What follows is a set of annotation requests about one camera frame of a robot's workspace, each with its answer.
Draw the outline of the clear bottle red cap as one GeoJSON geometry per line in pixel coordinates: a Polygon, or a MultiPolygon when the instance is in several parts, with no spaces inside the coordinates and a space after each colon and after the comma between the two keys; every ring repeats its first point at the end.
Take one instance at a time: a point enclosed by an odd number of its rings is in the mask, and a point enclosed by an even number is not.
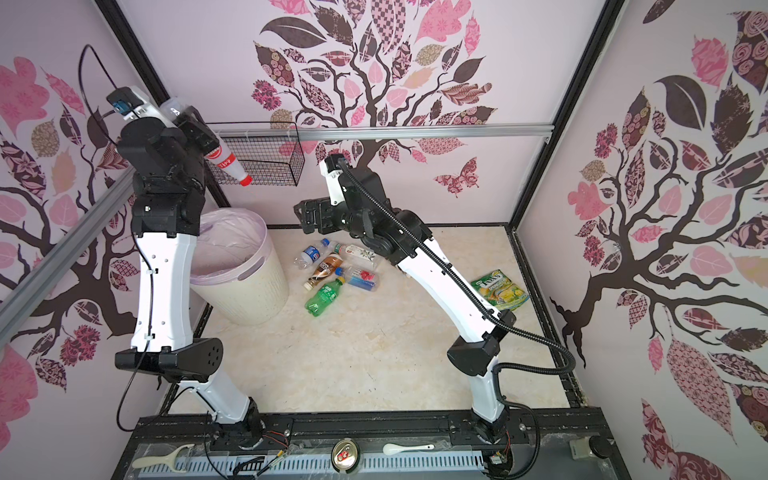
{"type": "MultiPolygon", "coordinates": [[[[191,105],[178,98],[171,98],[161,104],[160,111],[176,125],[177,116],[187,106],[191,105]]],[[[217,133],[215,134],[219,138],[219,149],[207,157],[204,156],[204,158],[215,164],[221,171],[235,179],[240,185],[250,185],[253,182],[252,177],[245,171],[243,165],[224,140],[217,133]]]]}

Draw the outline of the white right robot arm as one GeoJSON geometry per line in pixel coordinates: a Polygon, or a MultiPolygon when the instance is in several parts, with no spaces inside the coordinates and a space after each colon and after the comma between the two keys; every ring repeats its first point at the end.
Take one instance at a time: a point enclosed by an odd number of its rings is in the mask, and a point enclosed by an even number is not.
{"type": "Polygon", "coordinates": [[[328,195],[294,206],[302,230],[344,231],[415,280],[458,331],[447,357],[469,379],[473,413],[486,424],[497,423],[504,406],[492,369],[507,334],[503,327],[514,324],[512,316],[499,313],[472,288],[418,215],[391,206],[378,174],[352,168],[341,154],[321,160],[319,170],[328,195]]]}

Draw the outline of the green Sprite bottle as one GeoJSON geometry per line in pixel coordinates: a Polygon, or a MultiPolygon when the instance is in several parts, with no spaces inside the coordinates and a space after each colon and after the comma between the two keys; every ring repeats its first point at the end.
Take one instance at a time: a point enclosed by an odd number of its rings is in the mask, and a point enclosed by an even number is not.
{"type": "Polygon", "coordinates": [[[314,317],[319,317],[331,304],[335,302],[342,286],[346,283],[343,277],[324,284],[317,293],[305,304],[305,310],[314,317]]]}

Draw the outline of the white flower label tea bottle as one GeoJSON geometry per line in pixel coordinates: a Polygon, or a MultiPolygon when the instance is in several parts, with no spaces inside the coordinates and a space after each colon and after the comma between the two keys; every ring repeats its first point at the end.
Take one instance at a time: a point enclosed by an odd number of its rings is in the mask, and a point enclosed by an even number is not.
{"type": "Polygon", "coordinates": [[[376,270],[380,263],[380,256],[373,250],[354,244],[337,244],[334,252],[344,261],[368,270],[376,270]]]}

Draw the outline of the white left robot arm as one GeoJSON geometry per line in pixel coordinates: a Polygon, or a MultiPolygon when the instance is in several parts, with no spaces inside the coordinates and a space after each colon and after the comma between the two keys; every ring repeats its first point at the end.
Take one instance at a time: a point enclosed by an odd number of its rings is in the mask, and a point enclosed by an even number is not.
{"type": "Polygon", "coordinates": [[[116,353],[115,366],[188,388],[216,423],[245,426],[255,405],[222,370],[222,341],[195,337],[189,312],[206,156],[219,145],[192,106],[170,115],[145,113],[121,131],[117,151],[134,168],[131,234],[140,288],[131,345],[116,353]]]}

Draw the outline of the clear Fiji water bottle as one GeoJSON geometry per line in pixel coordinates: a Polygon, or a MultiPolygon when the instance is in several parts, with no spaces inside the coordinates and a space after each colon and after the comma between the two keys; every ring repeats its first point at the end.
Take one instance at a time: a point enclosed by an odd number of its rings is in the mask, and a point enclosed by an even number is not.
{"type": "Polygon", "coordinates": [[[335,270],[337,277],[343,278],[348,285],[373,292],[379,286],[379,278],[375,272],[359,267],[338,267],[335,270]]]}

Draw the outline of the brown Nescafe bottle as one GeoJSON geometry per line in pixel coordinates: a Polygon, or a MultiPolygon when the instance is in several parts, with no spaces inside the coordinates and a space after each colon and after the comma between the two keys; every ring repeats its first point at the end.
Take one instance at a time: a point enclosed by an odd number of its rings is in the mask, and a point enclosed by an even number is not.
{"type": "Polygon", "coordinates": [[[303,287],[312,291],[317,285],[335,273],[341,267],[343,259],[337,254],[330,254],[320,261],[314,272],[304,282],[303,287]]]}

